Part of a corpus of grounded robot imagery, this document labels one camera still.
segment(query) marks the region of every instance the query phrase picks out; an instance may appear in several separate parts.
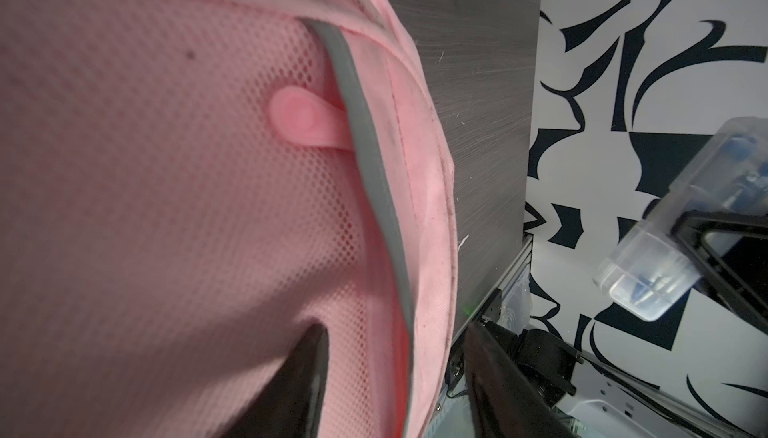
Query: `black and white patterned wall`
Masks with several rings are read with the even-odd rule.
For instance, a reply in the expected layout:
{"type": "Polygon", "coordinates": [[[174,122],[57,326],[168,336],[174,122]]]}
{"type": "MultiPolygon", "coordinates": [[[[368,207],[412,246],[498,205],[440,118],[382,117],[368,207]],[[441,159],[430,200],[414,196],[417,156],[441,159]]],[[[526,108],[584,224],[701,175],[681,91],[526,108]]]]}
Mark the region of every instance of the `black and white patterned wall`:
{"type": "Polygon", "coordinates": [[[768,117],[768,0],[542,0],[526,194],[532,326],[768,430],[768,337],[696,291],[655,322],[592,274],[729,118],[768,117]]]}

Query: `wood grain surface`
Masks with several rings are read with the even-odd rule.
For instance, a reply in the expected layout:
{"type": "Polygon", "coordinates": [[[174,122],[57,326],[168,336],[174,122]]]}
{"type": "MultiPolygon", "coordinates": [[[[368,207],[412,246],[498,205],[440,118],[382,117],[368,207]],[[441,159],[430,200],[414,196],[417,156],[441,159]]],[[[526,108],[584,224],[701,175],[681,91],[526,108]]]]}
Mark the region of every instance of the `wood grain surface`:
{"type": "Polygon", "coordinates": [[[539,0],[389,0],[416,41],[456,163],[457,321],[522,244],[539,0]]]}

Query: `gray strip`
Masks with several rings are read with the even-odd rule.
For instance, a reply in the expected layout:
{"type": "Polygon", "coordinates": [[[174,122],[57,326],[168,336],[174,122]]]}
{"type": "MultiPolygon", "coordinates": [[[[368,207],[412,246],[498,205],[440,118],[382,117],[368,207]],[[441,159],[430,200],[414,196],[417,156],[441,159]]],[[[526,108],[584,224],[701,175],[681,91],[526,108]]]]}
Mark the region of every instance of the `gray strip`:
{"type": "Polygon", "coordinates": [[[330,56],[333,73],[336,75],[339,92],[346,107],[347,120],[350,123],[352,143],[355,146],[355,159],[362,178],[362,187],[366,191],[373,215],[379,224],[389,261],[392,264],[392,272],[395,275],[395,286],[402,319],[408,332],[408,401],[406,419],[402,424],[402,436],[405,438],[411,410],[415,312],[410,281],[408,280],[406,252],[402,244],[395,203],[389,192],[379,139],[376,136],[376,127],[373,125],[371,111],[368,108],[366,96],[362,92],[362,85],[360,85],[355,62],[352,59],[352,53],[346,39],[341,31],[333,25],[312,20],[307,20],[305,23],[312,27],[312,30],[315,30],[330,56]]]}

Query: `clear plastic container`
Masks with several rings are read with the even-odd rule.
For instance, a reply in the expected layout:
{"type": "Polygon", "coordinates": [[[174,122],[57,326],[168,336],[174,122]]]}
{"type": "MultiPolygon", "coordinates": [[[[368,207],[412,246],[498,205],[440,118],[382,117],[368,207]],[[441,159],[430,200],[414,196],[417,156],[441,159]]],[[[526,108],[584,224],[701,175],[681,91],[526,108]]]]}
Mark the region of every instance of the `clear plastic container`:
{"type": "MultiPolygon", "coordinates": [[[[691,210],[768,213],[768,119],[728,120],[600,264],[594,282],[638,317],[658,319],[701,277],[669,236],[680,215],[691,210]]],[[[723,255],[739,237],[707,240],[723,255]]]]}

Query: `pink mesh fabric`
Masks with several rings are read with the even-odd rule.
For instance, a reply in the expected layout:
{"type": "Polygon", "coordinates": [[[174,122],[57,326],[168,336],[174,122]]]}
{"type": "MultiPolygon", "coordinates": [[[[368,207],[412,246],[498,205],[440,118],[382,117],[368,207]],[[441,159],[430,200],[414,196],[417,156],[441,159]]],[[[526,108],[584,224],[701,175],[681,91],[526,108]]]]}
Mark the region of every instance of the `pink mesh fabric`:
{"type": "Polygon", "coordinates": [[[452,163],[412,42],[361,2],[0,0],[4,436],[217,436],[311,321],[330,331],[320,435],[399,436],[402,322],[355,157],[268,117],[288,86],[343,110],[297,16],[389,64],[367,86],[402,138],[386,165],[405,167],[423,431],[452,329],[452,163]]]}

